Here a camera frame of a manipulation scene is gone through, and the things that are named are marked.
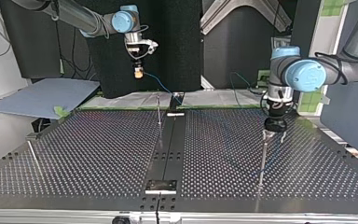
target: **perforated metal table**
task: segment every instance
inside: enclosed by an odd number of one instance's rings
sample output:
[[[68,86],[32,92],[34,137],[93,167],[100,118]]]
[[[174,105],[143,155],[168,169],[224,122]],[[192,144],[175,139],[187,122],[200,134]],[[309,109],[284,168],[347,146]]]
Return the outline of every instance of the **perforated metal table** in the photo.
[[[49,128],[0,160],[0,216],[16,209],[358,220],[358,160],[306,119],[287,117],[288,134],[283,144],[279,135],[272,140],[260,189],[261,111],[163,118],[160,127],[157,111],[79,111]],[[176,194],[145,194],[149,180],[177,181]]]

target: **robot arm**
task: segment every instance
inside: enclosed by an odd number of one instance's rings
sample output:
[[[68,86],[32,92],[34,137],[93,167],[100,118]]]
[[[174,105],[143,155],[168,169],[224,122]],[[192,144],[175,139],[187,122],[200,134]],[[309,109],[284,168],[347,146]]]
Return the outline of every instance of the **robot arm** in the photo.
[[[152,54],[158,46],[156,42],[142,38],[142,32],[148,27],[141,25],[138,8],[135,5],[123,6],[116,13],[100,15],[73,0],[12,1],[33,11],[43,11],[54,21],[65,21],[78,28],[80,33],[88,38],[101,35],[109,38],[113,34],[124,34],[124,44],[131,56],[136,78],[144,75],[143,58]]]
[[[316,53],[302,59],[298,47],[273,50],[268,84],[268,119],[265,130],[283,133],[284,114],[292,106],[293,90],[315,91],[322,85],[358,82],[358,24],[344,50],[338,55]]]

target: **green tape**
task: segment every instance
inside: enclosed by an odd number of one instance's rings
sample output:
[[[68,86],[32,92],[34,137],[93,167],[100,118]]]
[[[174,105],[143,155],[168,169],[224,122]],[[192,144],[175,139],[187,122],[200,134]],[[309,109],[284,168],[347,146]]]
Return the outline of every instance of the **green tape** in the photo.
[[[180,105],[178,109],[228,109],[228,108],[258,108],[259,105]]]
[[[322,99],[322,90],[319,89],[313,92],[305,92],[301,97],[301,102],[298,111],[315,113],[318,109],[318,104]]]
[[[344,6],[344,0],[324,0],[321,16],[339,16]]]
[[[71,114],[71,112],[64,110],[62,106],[58,106],[58,105],[54,106],[54,113],[60,116],[60,118],[65,118],[66,116]]]
[[[168,109],[167,106],[161,106],[160,110]],[[156,106],[140,106],[140,107],[126,107],[126,106],[83,106],[77,110],[157,110]]]

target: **small bracket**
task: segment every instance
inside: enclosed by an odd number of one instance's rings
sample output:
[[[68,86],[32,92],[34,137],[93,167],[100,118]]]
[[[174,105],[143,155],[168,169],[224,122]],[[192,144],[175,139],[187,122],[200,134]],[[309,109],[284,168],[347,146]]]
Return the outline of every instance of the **small bracket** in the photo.
[[[176,194],[176,180],[149,180],[146,185],[146,194]]]

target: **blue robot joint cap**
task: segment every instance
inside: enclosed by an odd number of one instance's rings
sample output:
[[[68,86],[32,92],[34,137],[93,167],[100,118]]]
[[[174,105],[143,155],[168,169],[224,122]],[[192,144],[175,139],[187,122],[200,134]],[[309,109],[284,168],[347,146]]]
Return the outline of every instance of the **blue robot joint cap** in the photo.
[[[317,91],[327,77],[324,67],[313,60],[295,62],[283,75],[286,84],[297,91]]]

